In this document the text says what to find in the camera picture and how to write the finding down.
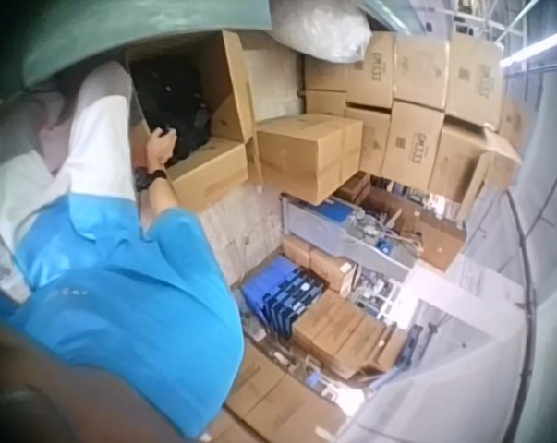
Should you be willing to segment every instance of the teal surface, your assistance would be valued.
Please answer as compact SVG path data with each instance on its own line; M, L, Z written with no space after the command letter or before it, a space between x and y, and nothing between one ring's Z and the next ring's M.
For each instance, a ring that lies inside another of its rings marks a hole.
M30 0L25 10L5 2L18 12L0 17L0 105L65 67L130 42L271 27L268 0Z

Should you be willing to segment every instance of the hand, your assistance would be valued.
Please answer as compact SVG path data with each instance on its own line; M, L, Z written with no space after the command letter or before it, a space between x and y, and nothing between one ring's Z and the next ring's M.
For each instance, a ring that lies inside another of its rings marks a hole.
M170 129L164 136L162 136L162 133L161 128L155 128L147 141L147 163L150 173L157 169L164 169L165 162L174 153L177 140L176 130Z

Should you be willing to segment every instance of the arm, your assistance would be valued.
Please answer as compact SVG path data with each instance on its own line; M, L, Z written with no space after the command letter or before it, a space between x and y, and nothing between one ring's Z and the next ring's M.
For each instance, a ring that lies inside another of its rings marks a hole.
M156 128L147 141L147 167L149 173L158 169L165 170L165 162L171 157L176 143L177 135L175 130L170 130L162 136L163 131ZM152 215L155 219L165 210L176 208L177 199L174 190L169 182L163 178L157 178L152 182L149 190L149 202L151 204Z

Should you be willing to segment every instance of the cardboard box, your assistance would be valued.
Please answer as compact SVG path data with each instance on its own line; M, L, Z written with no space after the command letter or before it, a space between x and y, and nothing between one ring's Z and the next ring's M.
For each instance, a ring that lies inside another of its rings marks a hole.
M244 417L284 376L285 372L279 366L246 341L243 361L225 402L226 407Z
M325 443L345 423L340 408L290 376L251 411L246 422L272 443Z
M356 173L343 185L337 188L334 195L342 200L352 203L368 185L370 175L366 173Z
M361 122L329 115L304 114L261 123L258 141L264 180L319 204L357 172L361 138Z
M212 440L215 440L216 438L220 437L221 434L229 427L234 425L235 421L235 418L233 418L230 413L228 413L225 409L221 409L221 411L208 425L207 434Z
M415 189L428 189L444 114L395 102L382 176Z
M492 42L453 34L446 113L497 129L502 110L502 58L503 50Z
M322 363L330 365L365 315L362 309L344 300L332 321L313 340L311 354Z
M345 113L345 94L325 90L305 91L308 114L326 114L343 117Z
M208 426L208 437L214 443L260 443L245 424L222 409Z
M397 34L394 44L394 99L444 110L448 60L448 42Z
M345 91L347 65L305 56L305 89Z
M342 183L358 172L362 147L362 122L349 118L335 118L334 126L344 131L344 153L342 160Z
M354 203L357 206L362 206L362 202L366 197L369 196L369 194L370 194L370 183L360 191L360 194L358 194L358 197L356 197L352 203Z
M429 192L462 202L479 157L487 150L488 140L483 130L476 132L455 123L445 123L428 185Z
M512 183L516 166L522 164L520 156L505 138L487 129L485 135L488 151L494 154L486 180L501 190L507 189Z
M447 270L465 243L466 230L459 229L456 223L439 219L431 210L384 189L373 187L363 207L386 212L389 217L402 210L395 230L422 233L424 251L420 258L437 269Z
M381 351L375 356L373 364L375 369L388 372L393 369L397 357L403 351L407 341L407 331L396 327L389 327L383 333L386 342Z
M310 352L312 342L333 319L344 298L327 290L293 325L293 341Z
M330 289L342 296L347 296L352 290L356 266L342 257L334 257L321 251L311 250L311 270L325 279Z
M504 97L498 133L520 152L527 142L527 113L522 103Z
M223 30L213 34L174 36L135 44L127 50L127 60L132 62L156 58L161 54L178 54L192 60L200 72L204 99L212 110L211 141L193 154L196 159L190 156L178 163L170 177L172 181L186 181L181 185L177 183L174 186L176 190L189 186L190 192L184 191L181 196L177 196L180 206L189 210L204 210L245 181L248 168L260 170L259 153L256 152L255 143L250 143L254 118L243 48L237 34ZM144 119L132 128L133 159L144 160L144 153L139 152L144 151L149 134ZM248 165L248 157L243 163L246 151L243 145L246 143L251 151L251 165ZM189 166L182 166L183 162L189 162ZM206 162L215 164L209 169ZM189 174L190 167L198 170ZM217 174L220 170L224 170L225 174ZM199 185L192 187L195 175L198 176Z
M311 245L294 235L286 235L282 239L282 250L285 256L303 268L310 267Z
M248 180L248 160L243 143L211 138L187 159L167 170L180 206L205 210L234 187Z
M378 108L391 108L394 78L393 32L374 32L364 61L348 66L345 100Z
M386 325L368 314L344 343L332 360L330 368L343 379L370 365L379 351L379 343Z
M379 111L357 109L349 106L345 108L345 116L360 120L363 123L360 171L381 176L391 116Z

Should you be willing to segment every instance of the person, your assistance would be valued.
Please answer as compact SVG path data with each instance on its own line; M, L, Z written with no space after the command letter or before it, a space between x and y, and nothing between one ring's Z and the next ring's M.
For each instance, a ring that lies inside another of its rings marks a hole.
M154 222L140 227L131 97L120 64L90 72L53 171L39 137L56 127L50 106L32 94L0 116L0 234L32 291L5 322L70 365L116 376L195 438L236 377L241 325L198 218L166 179L173 130L146 144Z

